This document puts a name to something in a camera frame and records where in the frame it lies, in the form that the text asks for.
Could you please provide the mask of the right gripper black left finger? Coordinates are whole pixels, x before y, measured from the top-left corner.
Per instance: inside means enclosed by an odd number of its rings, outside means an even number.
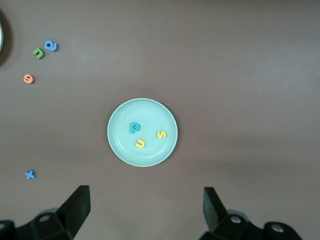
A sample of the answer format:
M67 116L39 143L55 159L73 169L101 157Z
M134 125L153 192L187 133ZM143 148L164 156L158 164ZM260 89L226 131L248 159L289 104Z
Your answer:
M79 186L55 211L45 212L15 227L11 220L0 221L2 240L72 240L91 211L90 187Z

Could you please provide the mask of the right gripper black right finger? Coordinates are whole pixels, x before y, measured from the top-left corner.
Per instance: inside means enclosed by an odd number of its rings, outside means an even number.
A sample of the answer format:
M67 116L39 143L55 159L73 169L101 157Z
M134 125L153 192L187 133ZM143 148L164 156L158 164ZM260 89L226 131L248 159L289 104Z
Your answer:
M301 236L289 225L270 221L263 228L255 226L240 211L226 210L216 190L205 187L203 215L208 227L201 240L300 240Z

